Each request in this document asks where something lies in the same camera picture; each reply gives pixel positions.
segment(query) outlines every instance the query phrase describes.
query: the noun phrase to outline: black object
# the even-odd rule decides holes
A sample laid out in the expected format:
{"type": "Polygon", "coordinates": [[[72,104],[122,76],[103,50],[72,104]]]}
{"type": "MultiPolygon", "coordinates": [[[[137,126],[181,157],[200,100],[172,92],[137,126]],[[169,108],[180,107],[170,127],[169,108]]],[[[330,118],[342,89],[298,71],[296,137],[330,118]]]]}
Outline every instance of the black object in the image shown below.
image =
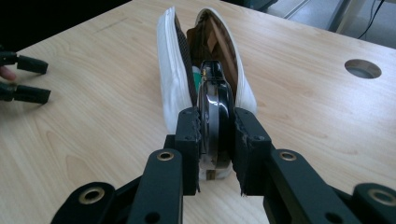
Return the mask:
{"type": "MultiPolygon", "coordinates": [[[[194,195],[199,188],[198,116],[196,107],[180,112],[176,135],[150,155],[141,177],[117,190],[104,183],[77,189],[52,223],[181,223],[181,194],[194,195]],[[82,203],[84,197],[91,203],[82,203]]],[[[232,161],[241,193],[264,196],[271,223],[396,222],[394,189],[361,184],[350,196],[328,186],[300,154],[275,149],[250,112],[236,108],[235,127],[232,161]]]]}
{"type": "MultiPolygon", "coordinates": [[[[29,72],[46,74],[48,64],[44,61],[18,56],[12,51],[5,51],[0,45],[0,66],[17,63],[17,68],[29,72]]],[[[50,98],[50,91],[35,87],[13,85],[0,82],[0,101],[24,101],[36,104],[45,104],[50,98]]]]}
{"type": "Polygon", "coordinates": [[[50,98],[50,91],[35,87],[28,87],[0,82],[0,101],[24,101],[45,104],[50,98]]]}
{"type": "Polygon", "coordinates": [[[17,53],[12,51],[5,51],[0,45],[0,66],[10,65],[17,63],[17,68],[29,72],[35,72],[39,74],[46,74],[49,65],[41,60],[29,58],[23,55],[18,57],[17,53]]]}
{"type": "Polygon", "coordinates": [[[276,3],[277,0],[222,0],[223,2],[228,2],[235,4],[240,7],[247,7],[257,11],[265,12],[268,7],[276,3]]]}

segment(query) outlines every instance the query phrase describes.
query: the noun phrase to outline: open pouch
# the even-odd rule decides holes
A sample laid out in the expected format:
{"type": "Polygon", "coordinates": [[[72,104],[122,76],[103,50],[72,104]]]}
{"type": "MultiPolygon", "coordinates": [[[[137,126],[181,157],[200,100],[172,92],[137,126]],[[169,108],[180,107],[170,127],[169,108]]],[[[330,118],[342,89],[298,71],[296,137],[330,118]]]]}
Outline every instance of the open pouch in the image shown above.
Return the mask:
{"type": "MultiPolygon", "coordinates": [[[[245,77],[238,49],[227,25],[215,9],[202,9],[195,27],[187,31],[186,38],[181,31],[175,8],[170,7],[159,18],[157,45],[163,116],[169,133],[176,132],[178,113],[197,105],[193,71],[199,71],[205,60],[221,63],[224,77],[232,89],[234,106],[256,114],[256,99],[245,77]]],[[[216,178],[226,175],[228,174],[219,172],[216,173],[216,178]]]]}

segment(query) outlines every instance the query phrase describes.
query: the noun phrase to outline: wooden table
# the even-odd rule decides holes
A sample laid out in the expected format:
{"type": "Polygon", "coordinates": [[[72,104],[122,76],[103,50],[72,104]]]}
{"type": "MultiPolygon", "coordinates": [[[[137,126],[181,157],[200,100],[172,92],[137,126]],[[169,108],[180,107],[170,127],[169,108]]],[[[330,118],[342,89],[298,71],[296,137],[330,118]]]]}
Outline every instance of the wooden table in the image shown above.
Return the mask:
{"type": "MultiPolygon", "coordinates": [[[[46,105],[0,104],[0,223],[49,223],[76,188],[142,175],[167,134],[156,25],[171,6],[184,32],[202,7],[224,17],[276,147],[348,193],[362,182],[396,189],[395,49],[219,1],[136,0],[20,52],[48,62],[46,75],[10,67],[17,83],[52,93],[46,105]],[[350,59],[382,75],[354,77],[350,59]]],[[[267,222],[262,197],[240,197],[235,174],[201,190],[184,198],[186,223],[267,222]]]]}

